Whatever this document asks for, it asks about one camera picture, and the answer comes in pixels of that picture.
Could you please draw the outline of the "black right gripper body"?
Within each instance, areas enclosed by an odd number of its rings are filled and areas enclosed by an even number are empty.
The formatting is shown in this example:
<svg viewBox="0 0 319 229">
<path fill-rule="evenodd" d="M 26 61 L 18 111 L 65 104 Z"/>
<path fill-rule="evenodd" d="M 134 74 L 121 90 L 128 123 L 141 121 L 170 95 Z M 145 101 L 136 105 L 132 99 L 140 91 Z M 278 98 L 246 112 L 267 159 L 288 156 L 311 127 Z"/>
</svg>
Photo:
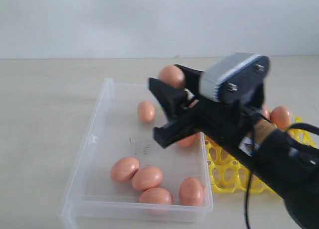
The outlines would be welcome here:
<svg viewBox="0 0 319 229">
<path fill-rule="evenodd" d="M 235 101 L 227 105 L 199 97 L 199 101 L 191 108 L 188 106 L 183 115 L 188 125 L 155 127 L 153 137 L 162 148 L 167 148 L 181 139 L 203 132 L 232 156 L 250 157 L 252 150 L 242 146 L 241 142 L 246 137 L 257 135 L 254 125 L 262 118 L 263 102 L 262 89 L 257 89 L 247 104 Z"/>
</svg>

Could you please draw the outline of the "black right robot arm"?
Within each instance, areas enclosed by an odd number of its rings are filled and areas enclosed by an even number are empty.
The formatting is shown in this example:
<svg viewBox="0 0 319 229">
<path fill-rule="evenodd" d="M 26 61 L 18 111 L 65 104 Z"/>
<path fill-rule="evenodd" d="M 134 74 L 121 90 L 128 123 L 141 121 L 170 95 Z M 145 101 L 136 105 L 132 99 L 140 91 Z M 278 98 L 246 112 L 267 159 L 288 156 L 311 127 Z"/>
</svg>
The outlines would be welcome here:
<svg viewBox="0 0 319 229">
<path fill-rule="evenodd" d="M 292 139 L 262 114 L 265 58 L 208 71 L 182 67 L 186 89 L 149 78 L 149 90 L 162 106 L 167 124 L 155 127 L 154 140 L 163 148 L 203 132 L 256 175 L 283 200 L 292 219 L 303 229 L 319 226 L 319 151 Z"/>
</svg>

